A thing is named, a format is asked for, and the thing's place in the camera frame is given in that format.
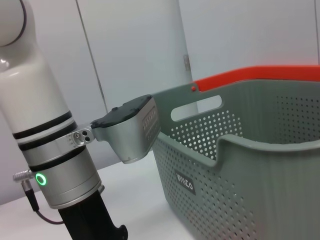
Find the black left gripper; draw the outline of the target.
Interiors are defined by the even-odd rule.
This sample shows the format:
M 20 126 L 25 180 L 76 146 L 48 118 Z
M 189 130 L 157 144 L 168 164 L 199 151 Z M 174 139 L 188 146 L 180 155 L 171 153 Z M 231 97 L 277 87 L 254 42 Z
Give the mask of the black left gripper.
M 98 191 L 58 210 L 73 240 L 127 240 L 125 225 L 116 227 Z

